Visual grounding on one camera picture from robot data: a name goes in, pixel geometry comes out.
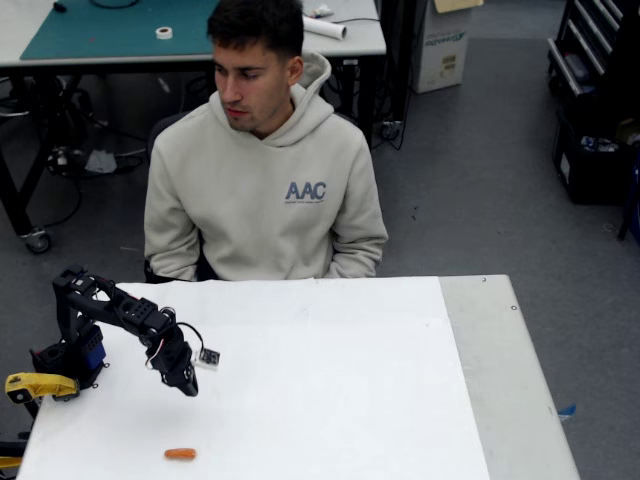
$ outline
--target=aac logo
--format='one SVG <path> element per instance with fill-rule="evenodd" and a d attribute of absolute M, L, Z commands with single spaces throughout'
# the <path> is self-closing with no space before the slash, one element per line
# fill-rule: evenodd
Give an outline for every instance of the aac logo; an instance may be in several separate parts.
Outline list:
<path fill-rule="evenodd" d="M 313 186 L 310 182 L 306 182 L 302 190 L 298 188 L 296 182 L 291 182 L 285 201 L 286 203 L 320 203 L 326 189 L 327 184 L 324 182 L 318 182 Z"/>

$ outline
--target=orange object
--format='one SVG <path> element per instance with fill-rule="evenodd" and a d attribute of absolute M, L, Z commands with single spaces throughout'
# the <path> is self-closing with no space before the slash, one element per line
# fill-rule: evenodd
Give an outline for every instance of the orange object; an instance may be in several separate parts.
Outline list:
<path fill-rule="evenodd" d="M 184 460 L 193 460 L 196 458 L 196 451 L 193 448 L 172 448 L 164 452 L 167 458 L 180 458 Z"/>

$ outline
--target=man's arm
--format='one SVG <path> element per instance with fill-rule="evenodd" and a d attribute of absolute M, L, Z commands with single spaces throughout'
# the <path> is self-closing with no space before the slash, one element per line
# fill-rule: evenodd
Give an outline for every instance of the man's arm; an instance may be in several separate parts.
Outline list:
<path fill-rule="evenodd" d="M 382 246 L 389 237 L 382 222 L 371 154 L 364 137 L 349 173 L 333 233 L 333 260 L 325 277 L 375 277 L 382 261 Z"/>
<path fill-rule="evenodd" d="M 198 229 L 184 210 L 158 148 L 151 155 L 144 211 L 144 256 L 156 275 L 195 280 Z"/>

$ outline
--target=tape roll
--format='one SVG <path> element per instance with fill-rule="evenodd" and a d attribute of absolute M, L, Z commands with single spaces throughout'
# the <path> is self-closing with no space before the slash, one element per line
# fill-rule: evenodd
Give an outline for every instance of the tape roll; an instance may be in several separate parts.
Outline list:
<path fill-rule="evenodd" d="M 160 40 L 169 40 L 173 37 L 173 30 L 171 27 L 160 27 L 156 29 L 156 38 Z"/>

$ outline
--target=white tabletop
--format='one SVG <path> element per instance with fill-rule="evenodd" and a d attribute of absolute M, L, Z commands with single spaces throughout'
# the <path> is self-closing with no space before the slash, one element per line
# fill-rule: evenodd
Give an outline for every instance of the white tabletop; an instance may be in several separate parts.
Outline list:
<path fill-rule="evenodd" d="M 121 288 L 174 307 L 221 352 L 218 371 L 197 369 L 185 397 L 104 326 L 99 388 L 45 400 L 21 480 L 58 465 L 69 480 L 489 480 L 437 278 Z M 163 458 L 179 447 L 198 457 Z"/>
<path fill-rule="evenodd" d="M 167 55 L 145 57 L 61 58 L 55 60 L 20 60 L 22 52 L 51 11 L 52 0 L 0 0 L 0 68 L 68 65 L 104 65 L 111 63 L 197 62 L 211 59 L 210 55 Z M 310 12 L 321 0 L 305 0 L 304 9 Z M 332 0 L 328 2 L 336 12 L 328 21 L 350 18 L 378 18 L 374 0 Z M 384 55 L 386 44 L 379 22 L 349 22 L 344 40 L 306 33 L 303 48 L 326 57 L 358 57 Z"/>

